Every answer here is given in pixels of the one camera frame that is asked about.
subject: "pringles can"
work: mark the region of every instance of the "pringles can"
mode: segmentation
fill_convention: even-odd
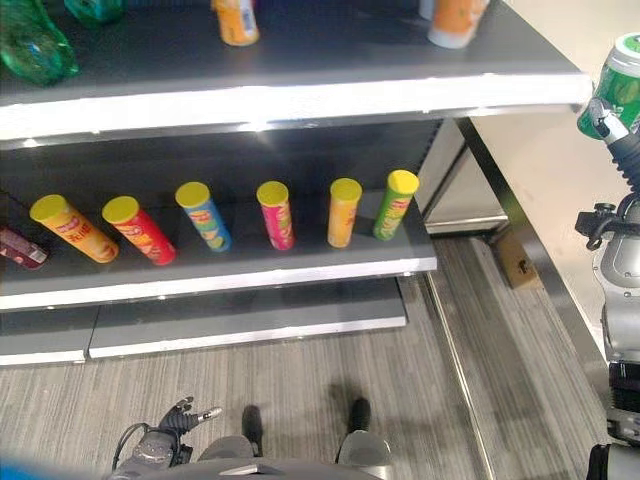
[[[200,182],[188,182],[176,191],[176,202],[189,215],[193,226],[214,252],[231,247],[231,235],[211,200],[209,187]]]
[[[602,66],[595,97],[611,104],[613,113],[631,131],[640,126],[640,32],[627,33],[618,39]],[[578,118],[578,129],[593,138],[600,135],[585,111]]]
[[[252,0],[212,0],[218,14],[220,37],[227,45],[244,47],[258,41]]]
[[[98,263],[109,263],[118,256],[118,246],[62,195],[42,197],[31,206],[29,215]]]
[[[476,34],[489,0],[435,0],[428,38],[445,48],[464,48]]]
[[[256,196],[271,245],[277,250],[289,250],[294,244],[289,190],[284,184],[271,180],[260,185]]]
[[[167,265],[176,250],[147,212],[133,197],[116,197],[102,209],[102,217],[113,225],[155,265]]]
[[[351,242],[362,187],[351,178],[339,178],[331,184],[329,231],[327,241],[335,248],[344,248]]]
[[[419,186],[418,177],[407,170],[394,170],[389,174],[387,191],[373,227],[376,238],[385,241],[393,238]]]

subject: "green bottle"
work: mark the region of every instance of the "green bottle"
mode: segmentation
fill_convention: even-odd
[[[640,32],[628,33],[616,40],[602,67],[600,83],[594,93],[611,104],[614,114],[632,132],[640,126]],[[578,118],[578,129],[600,139],[585,112]]]
[[[124,14],[124,0],[64,0],[64,5],[90,28],[115,22]]]
[[[40,0],[0,0],[0,56],[13,73],[38,85],[78,73],[69,42]]]

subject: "blue pringles can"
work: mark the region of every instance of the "blue pringles can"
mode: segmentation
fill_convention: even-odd
[[[200,236],[214,252],[231,247],[231,235],[224,226],[218,209],[211,201],[209,188],[200,182],[187,182],[176,191],[176,202],[193,222]]]

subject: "red can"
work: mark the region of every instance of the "red can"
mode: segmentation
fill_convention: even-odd
[[[7,227],[0,227],[0,255],[29,270],[40,268],[48,256],[38,245]]]
[[[154,264],[167,265],[176,249],[133,197],[116,197],[102,209],[102,216]]]

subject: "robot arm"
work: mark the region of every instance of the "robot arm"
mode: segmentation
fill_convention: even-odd
[[[635,478],[640,471],[640,136],[630,133],[600,99],[589,102],[594,128],[631,186],[616,207],[598,203],[578,215],[576,230],[600,249],[593,271],[602,285],[605,353],[609,363],[609,435],[627,443],[596,445],[587,480]]]

